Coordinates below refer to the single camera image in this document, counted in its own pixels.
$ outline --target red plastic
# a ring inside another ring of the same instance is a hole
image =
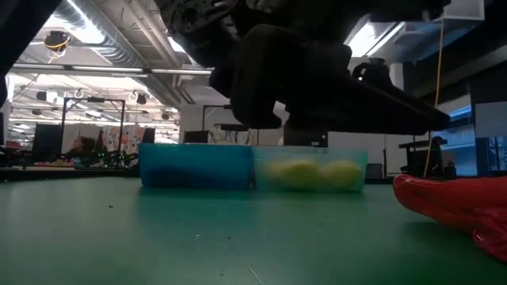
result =
[[[507,177],[439,182],[399,175],[393,188],[406,208],[473,233],[481,249],[507,262]]]
[[[472,237],[486,253],[507,262],[507,209],[478,211],[480,223]]]

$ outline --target wall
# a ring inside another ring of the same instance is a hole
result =
[[[276,108],[275,113],[285,122],[288,114],[282,107]],[[202,130],[202,105],[188,105],[181,107],[181,120],[180,120],[180,142],[183,143],[185,131],[201,131]],[[210,130],[215,124],[239,124],[234,118],[231,110],[223,108],[207,108],[204,120],[204,129]],[[282,130],[260,130],[259,131],[259,145],[262,146],[276,146],[283,136]]]

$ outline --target workshop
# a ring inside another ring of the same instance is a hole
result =
[[[0,11],[1,285],[505,283],[506,1]]]

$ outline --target cable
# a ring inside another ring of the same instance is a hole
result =
[[[62,49],[62,46],[63,46],[64,44],[61,44],[61,45],[58,47],[58,51],[57,51],[57,52],[59,52],[59,51],[60,51],[60,49]],[[53,60],[55,60],[55,59],[57,59],[57,58],[58,58],[58,57],[55,57],[55,56],[51,57],[51,58],[49,59],[49,61],[48,61],[48,64],[49,64],[49,63],[52,63],[52,62],[53,62]],[[13,103],[14,103],[16,100],[18,100],[19,98],[21,98],[23,95],[25,95],[25,93],[26,93],[26,91],[27,91],[27,90],[29,90],[30,88],[32,88],[33,84],[34,84],[34,83],[35,83],[35,81],[39,78],[39,76],[40,76],[40,74],[36,75],[36,76],[35,76],[35,77],[34,77],[34,78],[33,78],[33,79],[32,79],[32,80],[28,83],[28,85],[26,85],[26,86],[25,86],[24,88],[22,88],[19,92],[17,92],[16,94],[14,94],[14,95],[13,95]]]
[[[136,23],[133,23],[132,25],[130,25],[129,27],[125,27],[125,23],[124,23],[124,12],[125,12],[125,7],[121,8],[121,12],[120,12],[120,21],[121,21],[121,26],[127,30],[127,31],[130,31],[132,30],[135,26],[136,26]]]
[[[442,15],[442,22],[440,23],[440,46],[438,49],[438,66],[436,68],[436,94],[435,94],[435,108],[438,105],[438,97],[440,96],[440,77],[442,73],[442,50],[444,46],[444,15]],[[431,154],[431,130],[429,132],[429,145],[428,145],[428,153],[426,154],[426,165],[425,172],[422,176],[426,178],[426,174],[428,173],[428,165],[429,165],[429,155]]]
[[[69,41],[71,40],[71,36],[69,36],[67,38],[66,41],[64,41],[63,43],[61,44],[56,44],[54,46],[50,46],[50,45],[47,45],[47,44],[44,44],[46,46],[46,48],[58,48],[58,51],[60,50],[60,48],[62,48],[64,45],[66,45]]]

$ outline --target blue plastic container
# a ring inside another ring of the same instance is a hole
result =
[[[249,146],[144,143],[139,170],[147,187],[248,189],[254,160]]]
[[[362,192],[366,150],[254,147],[256,188],[262,191]]]

